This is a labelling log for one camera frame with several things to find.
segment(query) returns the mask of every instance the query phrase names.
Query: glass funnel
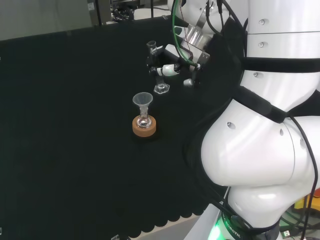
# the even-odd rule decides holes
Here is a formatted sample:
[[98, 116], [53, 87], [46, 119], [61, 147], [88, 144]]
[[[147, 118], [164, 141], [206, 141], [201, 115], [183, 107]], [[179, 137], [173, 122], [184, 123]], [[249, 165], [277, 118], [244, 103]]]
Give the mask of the glass funnel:
[[154, 97], [151, 93], [140, 92], [134, 95], [132, 101], [140, 108], [140, 116], [136, 120], [136, 124], [140, 128], [148, 128], [152, 124], [152, 120], [148, 115], [148, 106]]

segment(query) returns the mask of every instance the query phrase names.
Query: gray floor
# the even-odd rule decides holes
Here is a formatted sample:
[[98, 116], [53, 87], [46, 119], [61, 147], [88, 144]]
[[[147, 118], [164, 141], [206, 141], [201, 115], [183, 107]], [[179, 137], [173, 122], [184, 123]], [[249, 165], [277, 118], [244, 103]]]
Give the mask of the gray floor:
[[87, 0], [0, 1], [0, 41], [91, 25]]

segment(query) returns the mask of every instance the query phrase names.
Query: black cable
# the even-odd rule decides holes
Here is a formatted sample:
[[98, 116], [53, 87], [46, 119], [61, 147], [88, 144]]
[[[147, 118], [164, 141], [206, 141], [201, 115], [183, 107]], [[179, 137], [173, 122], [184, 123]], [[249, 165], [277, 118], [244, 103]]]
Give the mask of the black cable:
[[243, 30], [246, 31], [247, 30], [247, 26], [248, 26], [248, 18], [245, 20], [244, 24], [243, 24]]
[[220, 32], [218, 32], [214, 26], [212, 26], [211, 22], [210, 22], [210, 5], [209, 5], [209, 1], [206, 2], [206, 9], [205, 9], [205, 16], [206, 16], [206, 22], [208, 23], [210, 29], [217, 34], [218, 36], [222, 36], [222, 34]]
[[304, 221], [304, 226], [303, 226], [303, 230], [302, 230], [302, 234], [301, 234], [301, 240], [304, 240], [305, 235], [306, 235], [307, 226], [308, 226], [308, 220], [309, 220], [309, 216], [310, 216], [312, 199], [313, 199], [313, 197], [315, 195], [315, 191], [316, 191], [316, 187], [317, 187], [317, 183], [318, 183], [318, 167], [317, 167], [317, 162], [316, 162], [314, 153], [312, 151], [312, 148], [310, 146], [309, 140], [308, 140], [303, 128], [300, 126], [298, 121], [293, 116], [290, 116], [290, 118], [294, 122], [294, 124], [297, 126], [299, 131], [301, 132], [301, 135], [302, 135], [302, 137], [304, 139], [305, 145], [306, 145], [306, 147], [307, 147], [307, 149], [309, 151], [309, 154], [310, 154], [310, 157], [311, 157], [311, 161], [312, 161], [312, 164], [313, 164], [313, 170], [314, 170], [314, 181], [313, 181], [313, 185], [312, 185], [312, 189], [311, 189], [311, 193], [310, 193], [308, 207], [306, 209], [305, 221]]
[[[175, 9], [175, 4], [176, 4], [176, 0], [173, 0], [172, 8], [171, 8], [171, 19], [173, 19], [173, 13], [174, 13], [174, 9]], [[181, 53], [179, 52], [178, 47], [177, 47], [176, 44], [175, 44], [175, 42], [176, 42], [176, 37], [175, 37], [174, 29], [173, 29], [174, 27], [175, 27], [175, 26], [173, 25], [173, 26], [172, 26], [172, 31], [171, 31], [171, 33], [172, 33], [172, 38], [173, 38], [173, 44], [174, 44], [175, 50], [176, 50], [176, 52], [178, 53], [181, 61], [182, 61], [185, 65], [191, 65], [191, 66], [194, 66], [195, 68], [197, 68], [197, 67], [198, 67], [198, 64], [196, 64], [196, 63], [194, 63], [194, 64], [188, 63], [188, 62], [184, 59], [184, 57], [181, 55]]]
[[286, 214], [288, 214], [291, 218], [297, 220], [297, 222], [295, 223], [295, 225], [292, 226], [292, 228], [296, 228], [297, 226], [299, 226], [300, 223], [305, 224], [303, 219], [304, 219], [304, 216], [306, 213], [307, 201], [308, 201], [308, 196], [305, 196], [303, 199], [303, 208], [302, 208], [302, 213], [300, 215], [300, 218], [297, 218], [296, 216], [292, 215], [291, 213], [286, 212]]
[[224, 24], [224, 18], [222, 17], [222, 13], [220, 13], [220, 19], [221, 19], [221, 33], [225, 34], [225, 24]]
[[248, 35], [247, 35], [247, 26], [248, 26], [248, 18], [245, 20], [244, 25], [243, 25], [243, 35], [244, 35], [244, 56], [247, 56], [247, 45], [248, 45]]
[[165, 9], [165, 8], [161, 8], [161, 7], [157, 7], [157, 6], [154, 6], [153, 9], [159, 9], [159, 10], [169, 11], [169, 9]]
[[239, 28], [241, 28], [241, 31], [243, 31], [243, 27], [241, 22], [239, 21], [237, 15], [235, 14], [235, 12], [232, 10], [232, 8], [230, 7], [230, 5], [227, 3], [226, 0], [222, 0], [223, 5], [225, 5], [226, 9], [229, 11], [229, 13], [231, 14], [231, 16], [233, 17], [234, 21], [236, 22], [236, 24], [239, 26]]
[[99, 9], [99, 0], [95, 0], [95, 6], [96, 6], [96, 14], [98, 16], [99, 26], [101, 26], [102, 22], [101, 22], [101, 15], [100, 15], [100, 9]]
[[150, 0], [151, 18], [154, 18], [154, 0]]
[[133, 11], [131, 10], [131, 8], [129, 8], [128, 6], [126, 6], [124, 9], [125, 9], [125, 10], [127, 11], [127, 13], [128, 13], [128, 16], [129, 16], [128, 20], [129, 20], [129, 21], [134, 20], [135, 17], [134, 17], [134, 13], [133, 13]]

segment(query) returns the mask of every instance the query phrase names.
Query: funnel stem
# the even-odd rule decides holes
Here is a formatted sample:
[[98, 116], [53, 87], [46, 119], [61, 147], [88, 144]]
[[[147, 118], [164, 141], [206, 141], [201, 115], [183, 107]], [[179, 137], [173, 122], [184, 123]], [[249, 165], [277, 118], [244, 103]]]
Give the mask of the funnel stem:
[[140, 107], [140, 115], [143, 118], [147, 118], [148, 117], [148, 107]]

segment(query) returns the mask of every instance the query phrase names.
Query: yellow object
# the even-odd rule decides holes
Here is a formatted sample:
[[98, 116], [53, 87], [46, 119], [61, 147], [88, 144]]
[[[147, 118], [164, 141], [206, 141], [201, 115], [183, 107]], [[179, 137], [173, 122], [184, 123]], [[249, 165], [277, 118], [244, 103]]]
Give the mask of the yellow object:
[[[309, 198], [310, 198], [310, 195], [308, 195], [308, 197], [307, 197], [307, 202], [306, 202], [307, 207], [308, 207], [308, 203], [309, 203]], [[304, 201], [305, 201], [305, 198], [302, 198], [299, 201], [297, 201], [294, 204], [294, 208], [296, 210], [303, 209], [304, 208]], [[311, 208], [320, 212], [320, 198], [319, 197], [315, 197], [315, 196], [313, 197]]]

